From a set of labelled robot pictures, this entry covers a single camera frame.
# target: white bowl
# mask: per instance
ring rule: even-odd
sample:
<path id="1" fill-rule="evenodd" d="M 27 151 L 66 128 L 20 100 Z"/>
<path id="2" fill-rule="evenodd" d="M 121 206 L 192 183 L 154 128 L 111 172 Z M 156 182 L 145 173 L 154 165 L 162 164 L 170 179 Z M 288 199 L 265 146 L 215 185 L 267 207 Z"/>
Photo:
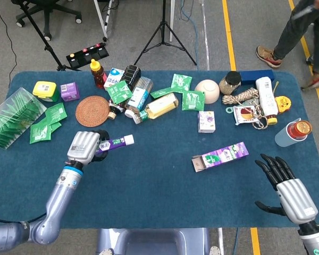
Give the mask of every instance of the white bowl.
<path id="1" fill-rule="evenodd" d="M 204 92 L 205 104 L 212 104 L 216 102 L 220 95 L 219 85 L 212 80 L 203 80 L 197 84 L 195 91 Z"/>

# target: white bottle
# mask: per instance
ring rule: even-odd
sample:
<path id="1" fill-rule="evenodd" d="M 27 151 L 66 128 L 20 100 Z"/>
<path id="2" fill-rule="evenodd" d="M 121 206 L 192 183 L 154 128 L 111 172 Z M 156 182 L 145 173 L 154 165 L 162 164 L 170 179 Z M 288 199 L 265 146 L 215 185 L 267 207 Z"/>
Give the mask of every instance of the white bottle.
<path id="1" fill-rule="evenodd" d="M 268 125 L 274 125 L 278 122 L 278 106 L 272 90 L 272 82 L 268 77 L 262 77 L 255 81 L 256 89 L 259 91 L 260 107 L 263 115 L 267 117 Z"/>

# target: toothpaste box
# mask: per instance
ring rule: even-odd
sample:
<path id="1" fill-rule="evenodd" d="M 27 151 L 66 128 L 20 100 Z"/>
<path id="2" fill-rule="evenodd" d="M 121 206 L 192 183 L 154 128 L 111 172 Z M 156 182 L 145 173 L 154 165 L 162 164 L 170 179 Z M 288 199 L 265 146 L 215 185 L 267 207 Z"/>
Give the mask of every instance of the toothpaste box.
<path id="1" fill-rule="evenodd" d="M 123 73 L 124 73 L 124 70 L 112 68 L 110 73 L 108 74 L 106 82 L 104 83 L 104 88 L 107 89 L 111 87 L 112 85 L 115 85 L 116 83 L 120 82 L 123 76 Z"/>
<path id="2" fill-rule="evenodd" d="M 197 115 L 198 118 L 198 132 L 199 133 L 214 133 L 215 131 L 215 117 L 214 112 L 204 112 L 200 110 Z"/>
<path id="3" fill-rule="evenodd" d="M 203 155 L 193 156 L 191 161 L 197 173 L 247 155 L 249 155 L 249 153 L 245 144 L 240 142 Z"/>
<path id="4" fill-rule="evenodd" d="M 80 97 L 78 86 L 75 82 L 61 85 L 60 89 L 61 97 L 65 102 L 76 100 Z"/>

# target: person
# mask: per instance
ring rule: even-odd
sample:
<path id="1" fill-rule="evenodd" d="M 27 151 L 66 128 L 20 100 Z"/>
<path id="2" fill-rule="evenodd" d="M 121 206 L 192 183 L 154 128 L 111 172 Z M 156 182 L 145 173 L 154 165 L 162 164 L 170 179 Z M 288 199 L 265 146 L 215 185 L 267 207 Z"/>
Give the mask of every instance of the person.
<path id="1" fill-rule="evenodd" d="M 298 19 L 294 20 L 292 18 L 295 14 L 313 4 L 315 10 Z M 299 1 L 292 11 L 291 17 L 280 36 L 278 44 L 273 50 L 265 48 L 264 46 L 258 46 L 256 48 L 256 55 L 260 60 L 267 63 L 271 68 L 279 68 L 282 60 L 296 46 L 311 23 L 314 23 L 313 76 L 306 88 L 319 87 L 319 0 Z"/>

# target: office chair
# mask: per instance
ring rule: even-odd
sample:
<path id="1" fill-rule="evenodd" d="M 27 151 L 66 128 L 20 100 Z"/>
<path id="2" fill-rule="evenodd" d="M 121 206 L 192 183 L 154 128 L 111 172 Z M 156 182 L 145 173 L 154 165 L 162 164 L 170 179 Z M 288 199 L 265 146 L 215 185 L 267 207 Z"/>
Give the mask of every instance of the office chair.
<path id="1" fill-rule="evenodd" d="M 44 18 L 45 18 L 45 25 L 44 25 L 44 37 L 47 41 L 51 41 L 52 35 L 49 32 L 49 14 L 53 12 L 53 10 L 58 10 L 61 12 L 66 12 L 75 15 L 75 22 L 77 24 L 81 23 L 81 13 L 69 8 L 66 8 L 64 6 L 61 6 L 57 4 L 59 0 L 30 0 L 26 1 L 27 3 L 25 6 L 27 6 L 29 3 L 35 4 L 35 6 L 28 9 L 29 14 L 35 14 L 40 11 L 44 11 Z M 11 0 L 13 4 L 18 4 L 17 0 Z M 23 18 L 26 18 L 26 14 L 22 13 L 20 15 L 16 16 L 16 25 L 20 28 L 22 28 L 25 25 L 25 22 L 23 21 Z"/>

